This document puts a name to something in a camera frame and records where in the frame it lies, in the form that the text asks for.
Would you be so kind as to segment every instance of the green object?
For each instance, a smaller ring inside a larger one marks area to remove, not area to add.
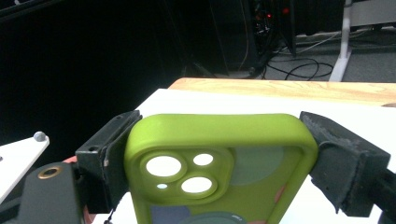
[[[311,133],[291,115],[166,114],[133,127],[124,166],[139,224],[206,223],[224,214],[272,224],[317,155]]]

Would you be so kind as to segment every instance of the white circle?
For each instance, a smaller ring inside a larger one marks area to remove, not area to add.
[[[181,163],[173,157],[160,156],[149,160],[146,168],[152,175],[172,176],[180,171]]]
[[[199,154],[198,156],[194,157],[194,163],[197,165],[208,165],[213,161],[213,156],[209,154]]]
[[[159,185],[157,185],[157,188],[158,188],[158,189],[167,189],[168,186],[165,185],[165,184],[159,184]]]
[[[183,182],[181,188],[188,193],[201,193],[212,187],[212,181],[205,177],[193,177]]]

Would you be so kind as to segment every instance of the bolt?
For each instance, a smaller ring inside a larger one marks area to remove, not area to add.
[[[33,135],[33,138],[37,142],[44,142],[46,140],[46,135],[43,132],[36,132],[35,135]]]

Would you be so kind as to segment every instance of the wooden edge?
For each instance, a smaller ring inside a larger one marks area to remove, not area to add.
[[[168,89],[311,99],[363,105],[396,105],[396,84],[394,83],[183,77],[175,81]]]

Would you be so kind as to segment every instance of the red light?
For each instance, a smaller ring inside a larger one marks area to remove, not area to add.
[[[282,10],[283,14],[289,14],[290,13],[290,9],[288,7],[283,8]]]

